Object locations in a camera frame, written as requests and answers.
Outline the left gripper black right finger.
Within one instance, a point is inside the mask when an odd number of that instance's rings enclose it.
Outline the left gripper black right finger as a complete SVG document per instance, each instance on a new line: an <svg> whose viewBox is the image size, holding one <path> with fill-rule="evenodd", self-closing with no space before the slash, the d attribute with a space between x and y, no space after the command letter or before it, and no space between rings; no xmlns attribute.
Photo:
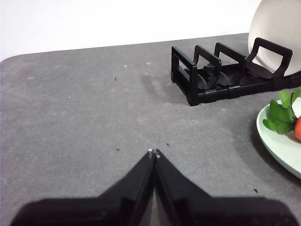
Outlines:
<svg viewBox="0 0 301 226"><path fill-rule="evenodd" d="M212 197L156 150L156 193L173 226L296 226L282 202L263 197Z"/></svg>

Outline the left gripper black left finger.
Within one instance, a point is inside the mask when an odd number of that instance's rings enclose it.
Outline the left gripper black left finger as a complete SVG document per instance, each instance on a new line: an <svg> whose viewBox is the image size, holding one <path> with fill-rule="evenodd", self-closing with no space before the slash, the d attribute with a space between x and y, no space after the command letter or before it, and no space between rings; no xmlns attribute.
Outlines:
<svg viewBox="0 0 301 226"><path fill-rule="evenodd" d="M149 220L156 155L149 150L98 197L54 198L24 205L13 226L139 226Z"/></svg>

